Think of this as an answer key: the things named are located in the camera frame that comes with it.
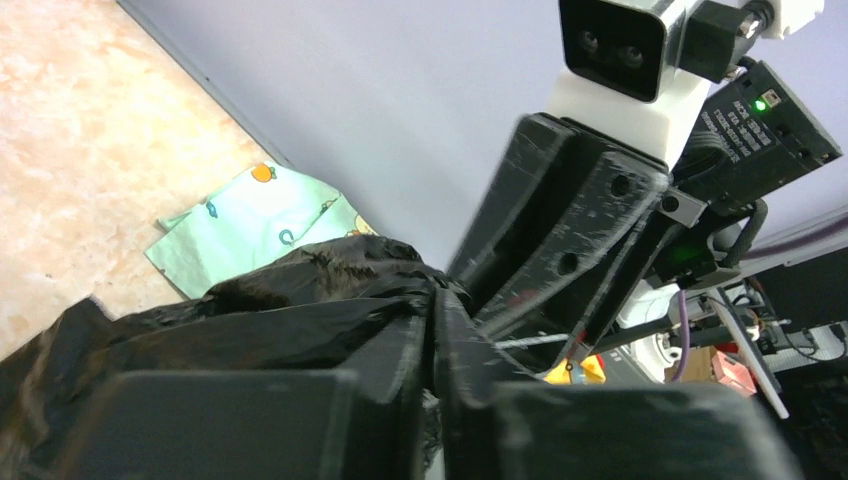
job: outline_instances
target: beige marble surface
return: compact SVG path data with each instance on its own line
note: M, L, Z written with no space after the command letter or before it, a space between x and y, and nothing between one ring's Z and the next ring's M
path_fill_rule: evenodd
M155 219L267 158L114 0L0 2L0 358L89 294L178 301Z

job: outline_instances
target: orange fruit print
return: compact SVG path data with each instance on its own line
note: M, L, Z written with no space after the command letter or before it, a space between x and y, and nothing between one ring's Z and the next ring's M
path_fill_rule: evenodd
M253 175L253 178L256 179L257 182L267 183L270 182L272 178L277 178L277 172L274 167L269 167L264 163L261 163L250 172Z

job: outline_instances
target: mint green cloth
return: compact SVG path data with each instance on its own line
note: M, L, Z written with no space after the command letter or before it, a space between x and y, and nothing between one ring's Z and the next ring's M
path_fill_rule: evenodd
M273 162L159 223L167 233L145 254L188 298L302 245L374 233L338 190Z

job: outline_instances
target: gray panel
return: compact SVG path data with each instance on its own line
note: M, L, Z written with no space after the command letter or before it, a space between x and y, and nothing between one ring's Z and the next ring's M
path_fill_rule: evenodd
M553 1L121 4L272 155L341 189L379 232L437 266L518 116L543 108L563 63ZM848 144L848 2L829 0L825 11L753 53ZM846 184L848 161L838 161L770 195L762 237L848 203Z

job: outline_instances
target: crumpled black bag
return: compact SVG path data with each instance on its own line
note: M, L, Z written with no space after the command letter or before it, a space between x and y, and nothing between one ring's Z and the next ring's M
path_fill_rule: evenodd
M429 316L436 288L466 298L409 245L363 235L115 321L82 300L0 362L0 478L43 478L92 393L119 373L332 368L392 320ZM431 459L438 432L427 433Z

